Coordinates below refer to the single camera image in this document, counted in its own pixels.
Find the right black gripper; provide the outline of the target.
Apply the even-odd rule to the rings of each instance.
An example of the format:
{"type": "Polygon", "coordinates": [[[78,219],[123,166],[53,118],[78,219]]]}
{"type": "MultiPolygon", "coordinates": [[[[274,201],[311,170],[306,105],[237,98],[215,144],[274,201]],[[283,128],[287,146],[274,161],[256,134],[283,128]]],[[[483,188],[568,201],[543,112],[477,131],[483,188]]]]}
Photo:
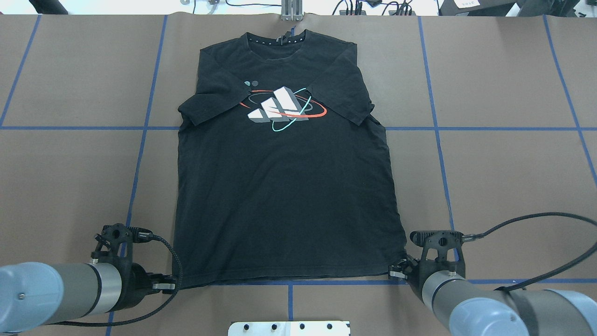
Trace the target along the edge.
{"type": "Polygon", "coordinates": [[[421,257],[409,264],[388,266],[388,277],[406,280],[409,285],[423,285],[433,273],[456,272],[465,277],[461,251],[464,234],[459,231],[413,231],[410,240],[422,248],[421,257]]]}

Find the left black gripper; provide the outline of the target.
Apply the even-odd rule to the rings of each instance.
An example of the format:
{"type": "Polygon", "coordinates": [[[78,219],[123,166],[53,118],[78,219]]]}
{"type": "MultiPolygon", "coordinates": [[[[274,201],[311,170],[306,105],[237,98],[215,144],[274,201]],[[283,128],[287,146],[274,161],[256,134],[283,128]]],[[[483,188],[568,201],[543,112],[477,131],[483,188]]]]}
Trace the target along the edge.
{"type": "Polygon", "coordinates": [[[118,272],[121,289],[110,311],[133,308],[145,296],[159,292],[173,292],[178,289],[176,276],[152,276],[143,267],[133,262],[133,244],[148,243],[153,238],[151,230],[139,227],[128,228],[122,223],[105,225],[95,235],[98,244],[91,253],[92,259],[110,264],[118,272]]]}

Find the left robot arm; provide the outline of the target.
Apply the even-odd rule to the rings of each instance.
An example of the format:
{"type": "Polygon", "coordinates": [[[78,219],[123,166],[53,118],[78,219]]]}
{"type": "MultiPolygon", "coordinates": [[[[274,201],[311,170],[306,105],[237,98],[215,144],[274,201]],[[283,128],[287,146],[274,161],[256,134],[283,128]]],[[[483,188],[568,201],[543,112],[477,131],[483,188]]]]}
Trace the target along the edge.
{"type": "Polygon", "coordinates": [[[116,223],[95,235],[90,261],[49,265],[22,262],[0,270],[1,334],[12,336],[44,325],[121,327],[156,315],[182,287],[182,263],[173,247],[151,230],[116,223]],[[171,253],[173,274],[148,273],[133,261],[136,243],[161,242],[171,253]],[[145,296],[169,298],[158,308],[118,322],[81,322],[88,315],[134,308],[145,296]]]}

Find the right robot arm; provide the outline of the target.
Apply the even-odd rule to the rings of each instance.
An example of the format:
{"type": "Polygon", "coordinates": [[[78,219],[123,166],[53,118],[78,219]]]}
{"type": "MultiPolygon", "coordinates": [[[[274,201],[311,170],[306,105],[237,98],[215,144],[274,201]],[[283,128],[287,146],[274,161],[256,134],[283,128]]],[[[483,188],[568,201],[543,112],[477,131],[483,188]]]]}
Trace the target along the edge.
{"type": "Polygon", "coordinates": [[[406,255],[389,266],[389,277],[405,281],[452,336],[594,336],[596,302],[583,293],[544,289],[476,287],[465,278],[461,254],[474,235],[458,231],[414,231],[422,255],[406,255]]]}

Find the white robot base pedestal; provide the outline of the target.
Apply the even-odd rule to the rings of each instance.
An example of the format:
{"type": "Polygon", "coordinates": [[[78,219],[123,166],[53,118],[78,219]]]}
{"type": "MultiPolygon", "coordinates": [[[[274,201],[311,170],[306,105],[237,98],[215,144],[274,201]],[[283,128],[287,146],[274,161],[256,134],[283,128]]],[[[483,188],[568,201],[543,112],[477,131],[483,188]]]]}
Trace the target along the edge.
{"type": "Polygon", "coordinates": [[[351,336],[347,321],[234,322],[229,336],[351,336]]]}

